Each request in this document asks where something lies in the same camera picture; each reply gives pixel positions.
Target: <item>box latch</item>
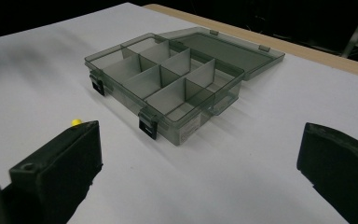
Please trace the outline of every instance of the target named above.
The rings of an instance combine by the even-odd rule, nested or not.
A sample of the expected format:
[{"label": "box latch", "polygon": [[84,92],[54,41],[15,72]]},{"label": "box latch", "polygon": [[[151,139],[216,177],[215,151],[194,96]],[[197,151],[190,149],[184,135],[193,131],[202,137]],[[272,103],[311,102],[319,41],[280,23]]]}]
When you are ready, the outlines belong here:
[{"label": "box latch", "polygon": [[92,88],[99,92],[102,96],[104,96],[104,88],[103,88],[103,82],[99,80],[96,76],[93,74],[89,75],[89,78],[91,78],[92,82]]},{"label": "box latch", "polygon": [[149,137],[156,140],[158,121],[157,116],[150,114],[147,109],[142,108],[138,114],[139,128],[144,131]]}]

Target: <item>white tabletop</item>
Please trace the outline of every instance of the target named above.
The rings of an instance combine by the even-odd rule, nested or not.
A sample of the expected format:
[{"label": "white tabletop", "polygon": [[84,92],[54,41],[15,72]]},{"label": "white tabletop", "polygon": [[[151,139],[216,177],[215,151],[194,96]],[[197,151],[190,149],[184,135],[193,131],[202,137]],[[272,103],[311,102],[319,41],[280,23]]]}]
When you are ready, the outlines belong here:
[{"label": "white tabletop", "polygon": [[181,146],[91,87],[84,58],[196,26],[123,4],[0,37],[0,186],[68,128],[100,122],[103,169],[69,223],[346,223],[296,169],[306,122],[358,139],[358,76],[286,54]]}]

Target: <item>yellow object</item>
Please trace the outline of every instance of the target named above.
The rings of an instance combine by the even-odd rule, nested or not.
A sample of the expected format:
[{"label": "yellow object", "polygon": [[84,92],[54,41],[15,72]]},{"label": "yellow object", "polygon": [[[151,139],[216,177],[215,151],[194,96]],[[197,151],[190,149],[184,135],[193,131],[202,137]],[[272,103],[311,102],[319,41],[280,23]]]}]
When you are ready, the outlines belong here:
[{"label": "yellow object", "polygon": [[82,123],[81,119],[74,119],[74,120],[72,120],[72,127],[76,126],[77,124],[81,124],[81,123]]}]

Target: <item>transparent box lid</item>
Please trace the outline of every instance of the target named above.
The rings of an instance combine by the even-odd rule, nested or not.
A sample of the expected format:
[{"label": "transparent box lid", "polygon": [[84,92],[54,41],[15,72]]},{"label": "transparent box lid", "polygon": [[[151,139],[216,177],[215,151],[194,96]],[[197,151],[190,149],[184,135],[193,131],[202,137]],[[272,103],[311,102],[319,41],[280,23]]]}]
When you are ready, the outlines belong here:
[{"label": "transparent box lid", "polygon": [[245,71],[243,80],[252,79],[282,61],[284,57],[284,53],[276,49],[203,27],[177,30],[159,35],[242,68]]}]

